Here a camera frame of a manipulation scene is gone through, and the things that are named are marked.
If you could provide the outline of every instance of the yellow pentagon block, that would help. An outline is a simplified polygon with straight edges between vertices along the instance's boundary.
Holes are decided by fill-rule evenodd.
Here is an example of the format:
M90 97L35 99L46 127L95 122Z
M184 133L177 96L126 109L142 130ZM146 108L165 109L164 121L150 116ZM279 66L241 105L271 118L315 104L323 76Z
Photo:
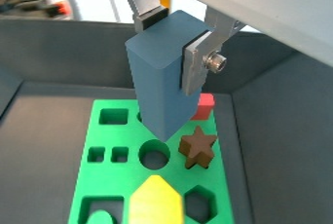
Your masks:
M130 197L129 224L184 224L182 197L152 175Z

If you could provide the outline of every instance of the circular hole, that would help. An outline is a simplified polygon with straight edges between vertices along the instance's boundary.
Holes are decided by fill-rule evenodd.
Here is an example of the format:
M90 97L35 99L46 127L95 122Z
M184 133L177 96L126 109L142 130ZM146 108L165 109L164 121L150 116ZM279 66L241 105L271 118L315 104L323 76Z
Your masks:
M138 113L137 118L138 118L138 121L142 122L141 113Z
M141 164L157 170L168 165L170 159L170 150L165 143L160 140L150 140L141 146L139 150Z

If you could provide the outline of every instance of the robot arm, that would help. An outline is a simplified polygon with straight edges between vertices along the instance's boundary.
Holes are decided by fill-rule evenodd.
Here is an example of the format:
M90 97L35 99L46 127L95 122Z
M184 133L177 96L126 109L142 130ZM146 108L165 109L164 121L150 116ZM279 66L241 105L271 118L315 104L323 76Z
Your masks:
M134 13L134 24L138 33L142 33L168 17L168 9L161 5L160 0L127 1ZM185 15L177 15L170 20L177 22L180 26L188 24L189 20L194 22ZM221 45L244 26L245 24L241 21L209 7L205 24L189 24L193 29L198 28L198 32L180 38L184 46L172 55L174 59L169 63L173 64L173 68L168 68L165 65L164 69L157 68L153 52L142 55L142 50L156 50L160 44L157 38L161 38L161 36L152 33L152 29L146 34L138 35L142 38L138 37L130 41L130 45L126 45L142 121L160 140L166 141L193 117L198 105L200 91L206 82L209 70L214 73L220 72L226 63L226 58L218 54ZM166 34L166 29L170 30L172 27L162 26L156 32L161 31ZM148 35L154 43L148 44ZM182 33L174 29L165 38L170 40L180 35ZM174 114L170 114L174 107L177 107L177 110Z

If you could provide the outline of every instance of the blue block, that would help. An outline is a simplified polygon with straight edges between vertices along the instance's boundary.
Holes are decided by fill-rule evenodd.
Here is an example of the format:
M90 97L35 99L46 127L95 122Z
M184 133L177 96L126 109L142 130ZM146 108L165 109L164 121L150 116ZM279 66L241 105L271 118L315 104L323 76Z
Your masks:
M127 55L143 125L168 141L196 114L201 89L181 89L184 46L208 26L182 11L173 13L127 42Z

